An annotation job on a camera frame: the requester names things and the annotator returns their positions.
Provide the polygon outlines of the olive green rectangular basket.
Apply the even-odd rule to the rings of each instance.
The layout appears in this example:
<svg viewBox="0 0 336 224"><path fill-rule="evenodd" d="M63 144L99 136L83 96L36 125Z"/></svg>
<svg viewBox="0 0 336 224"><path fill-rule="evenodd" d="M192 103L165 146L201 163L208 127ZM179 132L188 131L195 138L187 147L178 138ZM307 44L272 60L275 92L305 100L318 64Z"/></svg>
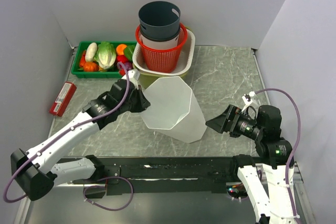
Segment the olive green rectangular basket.
<svg viewBox="0 0 336 224"><path fill-rule="evenodd" d="M139 83L141 84L142 88L146 89L152 83L154 83L158 78L161 78L161 77L179 76L182 79L185 79L185 76L190 70L191 65L186 65L186 67L183 70L179 70L179 68L176 68L172 73L152 71L152 70L149 70L147 67L137 66L135 63L133 63L133 67L134 69L139 71L140 73Z"/></svg>

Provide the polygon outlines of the large white faceted container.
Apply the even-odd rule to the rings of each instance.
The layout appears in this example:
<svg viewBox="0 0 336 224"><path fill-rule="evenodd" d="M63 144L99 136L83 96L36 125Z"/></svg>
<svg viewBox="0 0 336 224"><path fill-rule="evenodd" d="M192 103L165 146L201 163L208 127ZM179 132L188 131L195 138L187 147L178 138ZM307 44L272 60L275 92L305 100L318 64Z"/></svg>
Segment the large white faceted container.
<svg viewBox="0 0 336 224"><path fill-rule="evenodd" d="M191 87L179 76L161 77L144 90L150 106L140 116L147 128L184 143L200 140L205 118Z"/></svg>

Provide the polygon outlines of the red mesh basket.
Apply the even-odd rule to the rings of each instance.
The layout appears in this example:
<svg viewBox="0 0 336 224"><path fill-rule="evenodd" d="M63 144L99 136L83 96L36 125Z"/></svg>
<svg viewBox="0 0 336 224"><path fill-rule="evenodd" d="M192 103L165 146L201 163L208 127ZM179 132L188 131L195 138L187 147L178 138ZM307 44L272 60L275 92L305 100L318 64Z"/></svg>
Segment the red mesh basket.
<svg viewBox="0 0 336 224"><path fill-rule="evenodd" d="M140 46L144 61L149 70L171 73L177 65L180 53L188 39L186 27L180 23L177 45L170 49L153 49L143 43L140 25L135 32L137 45Z"/></svg>

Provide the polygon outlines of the white round bucket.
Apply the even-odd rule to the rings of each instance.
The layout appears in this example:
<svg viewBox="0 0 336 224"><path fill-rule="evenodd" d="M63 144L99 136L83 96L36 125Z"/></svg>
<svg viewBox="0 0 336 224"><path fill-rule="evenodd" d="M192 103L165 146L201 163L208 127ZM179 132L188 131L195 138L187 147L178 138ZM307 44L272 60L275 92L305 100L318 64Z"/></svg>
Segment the white round bucket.
<svg viewBox="0 0 336 224"><path fill-rule="evenodd" d="M182 35L183 35L183 29L180 26L178 32L173 37L164 40L153 39L148 36L145 36L144 32L142 31L142 28L140 28L139 31L139 38L142 41L142 43L146 47L155 50L168 50L175 48L176 46L178 46L179 39Z"/></svg>

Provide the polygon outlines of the white perforated rectangular basket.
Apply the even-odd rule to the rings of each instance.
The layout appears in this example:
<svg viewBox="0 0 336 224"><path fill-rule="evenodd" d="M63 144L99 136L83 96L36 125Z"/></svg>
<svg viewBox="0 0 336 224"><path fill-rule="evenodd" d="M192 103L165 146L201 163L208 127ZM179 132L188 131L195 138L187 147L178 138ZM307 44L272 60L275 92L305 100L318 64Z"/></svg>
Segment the white perforated rectangular basket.
<svg viewBox="0 0 336 224"><path fill-rule="evenodd" d="M141 46L137 43L132 56L133 67L141 72L146 72L149 75L162 75L162 76L181 76L187 73L192 65L192 59L195 49L195 36L187 29L188 32L186 43L183 45L179 59L177 61L175 69L171 73L157 72L149 70L145 64L144 56L141 50Z"/></svg>

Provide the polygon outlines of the dark grey round bucket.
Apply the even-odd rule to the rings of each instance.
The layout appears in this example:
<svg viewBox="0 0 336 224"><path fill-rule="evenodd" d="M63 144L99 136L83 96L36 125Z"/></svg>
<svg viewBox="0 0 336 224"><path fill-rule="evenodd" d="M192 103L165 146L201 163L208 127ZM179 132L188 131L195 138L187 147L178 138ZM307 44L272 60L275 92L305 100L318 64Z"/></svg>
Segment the dark grey round bucket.
<svg viewBox="0 0 336 224"><path fill-rule="evenodd" d="M173 3L154 1L138 12L141 34L149 40L167 41L180 31L180 9Z"/></svg>

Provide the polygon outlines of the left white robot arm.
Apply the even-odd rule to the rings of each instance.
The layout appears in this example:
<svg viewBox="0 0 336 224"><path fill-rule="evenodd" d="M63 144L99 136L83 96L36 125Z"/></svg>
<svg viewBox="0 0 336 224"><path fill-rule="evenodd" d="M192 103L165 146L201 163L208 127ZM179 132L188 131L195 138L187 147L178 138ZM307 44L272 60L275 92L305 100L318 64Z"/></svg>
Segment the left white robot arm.
<svg viewBox="0 0 336 224"><path fill-rule="evenodd" d="M74 162L59 160L80 141L99 132L125 113L140 113L150 106L138 81L123 77L106 91L91 100L64 128L41 144L11 154L12 178L35 201L47 195L57 185L84 179L98 183L105 174L104 165L94 155Z"/></svg>

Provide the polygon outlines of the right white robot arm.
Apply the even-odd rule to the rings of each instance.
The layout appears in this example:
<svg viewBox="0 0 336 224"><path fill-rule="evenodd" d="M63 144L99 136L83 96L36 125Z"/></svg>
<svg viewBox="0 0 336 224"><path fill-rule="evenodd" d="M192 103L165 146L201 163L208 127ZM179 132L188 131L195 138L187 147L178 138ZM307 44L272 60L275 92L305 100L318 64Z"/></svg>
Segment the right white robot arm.
<svg viewBox="0 0 336 224"><path fill-rule="evenodd" d="M300 223L293 192L293 148L281 137L281 121L280 110L272 105L260 106L254 118L248 109L229 105L222 114L205 123L217 133L253 140L257 154L264 159L262 169L267 189L251 156L233 156L229 169L230 177L245 187L256 223Z"/></svg>

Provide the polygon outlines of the red toy tomato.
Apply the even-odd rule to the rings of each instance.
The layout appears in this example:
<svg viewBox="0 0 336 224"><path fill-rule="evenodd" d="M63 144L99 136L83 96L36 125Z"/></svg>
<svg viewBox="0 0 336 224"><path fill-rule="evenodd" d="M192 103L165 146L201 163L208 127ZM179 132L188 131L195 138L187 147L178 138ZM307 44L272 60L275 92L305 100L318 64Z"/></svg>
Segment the red toy tomato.
<svg viewBox="0 0 336 224"><path fill-rule="evenodd" d="M119 74L121 76L125 75L125 68L127 69L128 66L128 59L124 55L118 55L117 58L117 68L119 70Z"/></svg>

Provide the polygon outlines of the toy napa cabbage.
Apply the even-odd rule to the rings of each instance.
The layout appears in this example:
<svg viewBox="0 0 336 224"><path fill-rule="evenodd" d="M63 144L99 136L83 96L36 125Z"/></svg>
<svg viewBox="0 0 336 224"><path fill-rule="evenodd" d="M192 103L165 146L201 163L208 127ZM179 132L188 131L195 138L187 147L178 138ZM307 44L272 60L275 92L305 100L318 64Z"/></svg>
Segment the toy napa cabbage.
<svg viewBox="0 0 336 224"><path fill-rule="evenodd" d="M94 60L98 63L100 68L108 70L114 65L116 56L117 54L113 44L107 41L102 41L98 45Z"/></svg>

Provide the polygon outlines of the orange toy pumpkin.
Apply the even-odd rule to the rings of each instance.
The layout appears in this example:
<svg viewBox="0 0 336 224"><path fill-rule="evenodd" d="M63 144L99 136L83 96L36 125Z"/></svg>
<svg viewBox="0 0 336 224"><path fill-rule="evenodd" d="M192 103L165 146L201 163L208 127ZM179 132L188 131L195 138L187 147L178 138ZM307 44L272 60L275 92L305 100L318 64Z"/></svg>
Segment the orange toy pumpkin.
<svg viewBox="0 0 336 224"><path fill-rule="evenodd" d="M99 66L95 62L86 62L83 65L84 72L97 72L99 71Z"/></svg>

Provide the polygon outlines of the green plastic tray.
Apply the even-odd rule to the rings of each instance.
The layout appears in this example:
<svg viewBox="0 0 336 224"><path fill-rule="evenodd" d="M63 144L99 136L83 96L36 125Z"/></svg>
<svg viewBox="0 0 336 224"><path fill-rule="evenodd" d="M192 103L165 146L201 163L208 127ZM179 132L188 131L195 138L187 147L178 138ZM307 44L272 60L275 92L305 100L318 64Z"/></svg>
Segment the green plastic tray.
<svg viewBox="0 0 336 224"><path fill-rule="evenodd" d="M117 78L117 79L121 78L121 75L119 74L119 70L117 68L117 60L115 60L114 65L108 70L103 70L102 68L99 67L99 71L97 72L84 72L82 68L81 69L79 68L79 61L80 61L82 52L84 50L87 50L88 46L92 42L95 42L97 45L101 43L101 41L82 41L80 42L78 46L77 54L76 54L76 57L75 57L75 60L72 66L71 73L77 76L78 78ZM133 41L127 41L127 42L108 41L108 42L113 44L115 49L119 44L126 44L127 46L136 45L136 43Z"/></svg>

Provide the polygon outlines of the red toy chili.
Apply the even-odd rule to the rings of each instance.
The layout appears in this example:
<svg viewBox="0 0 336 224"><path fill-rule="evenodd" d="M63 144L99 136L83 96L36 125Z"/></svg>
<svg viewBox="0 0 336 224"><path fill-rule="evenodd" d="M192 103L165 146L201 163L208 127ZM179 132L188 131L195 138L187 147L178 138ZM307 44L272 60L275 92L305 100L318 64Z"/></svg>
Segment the red toy chili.
<svg viewBox="0 0 336 224"><path fill-rule="evenodd" d="M83 68L84 64L86 63L85 57L86 57L86 50L84 50L82 52L82 55L81 55L81 58L80 58L80 61L79 61L79 68L80 69Z"/></svg>

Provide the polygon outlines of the white toy radish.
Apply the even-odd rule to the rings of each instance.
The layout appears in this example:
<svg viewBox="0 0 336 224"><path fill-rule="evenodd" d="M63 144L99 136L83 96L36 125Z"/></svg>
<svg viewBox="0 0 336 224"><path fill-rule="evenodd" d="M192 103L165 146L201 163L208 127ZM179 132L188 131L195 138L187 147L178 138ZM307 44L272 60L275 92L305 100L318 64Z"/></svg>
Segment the white toy radish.
<svg viewBox="0 0 336 224"><path fill-rule="evenodd" d="M98 45L95 42L92 42L86 50L85 61L93 62L97 50L98 50Z"/></svg>

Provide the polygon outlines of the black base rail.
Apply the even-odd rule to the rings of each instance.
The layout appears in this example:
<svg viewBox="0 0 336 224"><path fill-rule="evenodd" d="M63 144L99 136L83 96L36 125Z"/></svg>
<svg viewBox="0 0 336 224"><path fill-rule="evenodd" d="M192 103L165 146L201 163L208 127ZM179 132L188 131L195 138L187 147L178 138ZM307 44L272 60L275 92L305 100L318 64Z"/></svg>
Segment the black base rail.
<svg viewBox="0 0 336 224"><path fill-rule="evenodd" d="M104 171L95 179L70 180L75 185L107 185L107 195L134 193L225 194L239 184L233 157L101 157Z"/></svg>

